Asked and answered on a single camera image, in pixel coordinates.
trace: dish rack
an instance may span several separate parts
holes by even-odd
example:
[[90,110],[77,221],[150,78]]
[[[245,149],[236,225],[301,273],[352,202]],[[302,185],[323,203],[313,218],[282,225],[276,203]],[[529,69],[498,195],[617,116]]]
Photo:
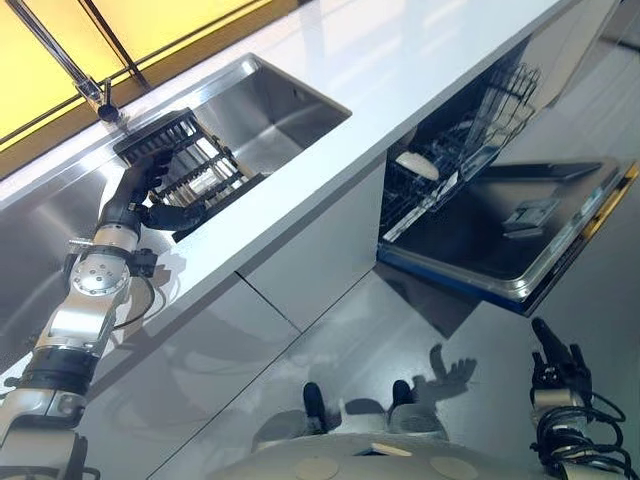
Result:
[[393,241],[424,212],[437,211],[497,158],[534,114],[529,101],[539,79],[540,71],[526,64],[498,68],[486,82],[479,108],[426,141],[418,134],[409,150],[438,169],[438,180],[387,163],[380,221],[386,240]]
[[173,150],[168,172],[150,192],[154,203],[179,207],[218,204],[249,182],[231,150],[198,122],[190,109],[170,112],[129,135],[114,151],[129,164],[154,151]]

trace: black cable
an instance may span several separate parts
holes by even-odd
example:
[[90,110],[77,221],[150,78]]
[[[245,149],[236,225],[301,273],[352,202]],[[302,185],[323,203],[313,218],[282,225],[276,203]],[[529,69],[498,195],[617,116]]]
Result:
[[135,317],[133,317],[130,320],[126,320],[118,325],[115,325],[113,327],[113,330],[120,330],[124,327],[126,327],[127,325],[131,325],[132,323],[137,322],[138,320],[140,320],[142,317],[144,317],[147,312],[151,309],[151,307],[153,306],[153,304],[156,301],[156,289],[153,288],[153,285],[151,284],[151,282],[149,281],[149,279],[147,277],[140,277],[142,279],[142,281],[145,283],[145,285],[147,286],[147,288],[149,289],[149,303],[147,303],[147,305],[144,307],[144,309]]
[[89,475],[93,475],[94,480],[100,480],[101,478],[100,470],[98,470],[97,468],[84,467],[84,469],[82,470],[82,473],[88,473]]
[[[617,416],[610,415],[593,407],[564,406],[556,407],[546,412],[536,430],[537,442],[531,448],[538,453],[540,462],[551,472],[561,471],[561,464],[576,463],[580,465],[607,466],[623,472],[624,476],[632,480],[640,480],[638,474],[631,467],[631,456],[622,448],[624,435],[618,425],[626,420],[620,408],[603,396],[590,392]],[[577,428],[572,427],[575,420],[597,421],[609,425],[615,433],[616,439],[612,444],[595,444],[585,437]],[[608,456],[620,455],[623,460]]]

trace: dishwasher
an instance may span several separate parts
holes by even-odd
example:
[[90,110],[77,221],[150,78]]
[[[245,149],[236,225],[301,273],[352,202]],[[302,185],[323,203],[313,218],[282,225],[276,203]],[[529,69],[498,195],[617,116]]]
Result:
[[389,148],[378,260],[529,316],[637,170],[612,158],[494,163],[535,113],[540,72],[519,63],[521,53]]

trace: white cabinet panel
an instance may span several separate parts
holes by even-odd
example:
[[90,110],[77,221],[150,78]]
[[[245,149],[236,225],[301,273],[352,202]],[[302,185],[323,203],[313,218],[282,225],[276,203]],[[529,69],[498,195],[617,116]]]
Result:
[[311,325],[375,264],[382,161],[380,157],[375,170],[266,260],[250,262],[239,271],[300,330]]
[[[235,276],[231,283],[185,312],[189,318],[178,317],[168,338],[143,330],[119,347],[129,350],[128,369],[99,380],[103,391],[78,429],[89,440],[87,465],[103,478],[149,475],[296,338],[245,282]],[[111,385],[103,389],[105,381]]]

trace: kitchen counter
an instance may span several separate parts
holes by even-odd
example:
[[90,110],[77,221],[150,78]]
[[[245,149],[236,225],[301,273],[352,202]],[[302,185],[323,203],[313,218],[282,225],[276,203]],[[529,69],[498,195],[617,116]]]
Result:
[[[252,52],[352,112],[160,256],[158,265],[171,271],[161,287],[169,302],[151,323],[170,323],[570,3],[315,1],[124,108],[131,117],[143,115]],[[3,181],[0,201],[35,188],[108,133],[96,124],[32,162]]]

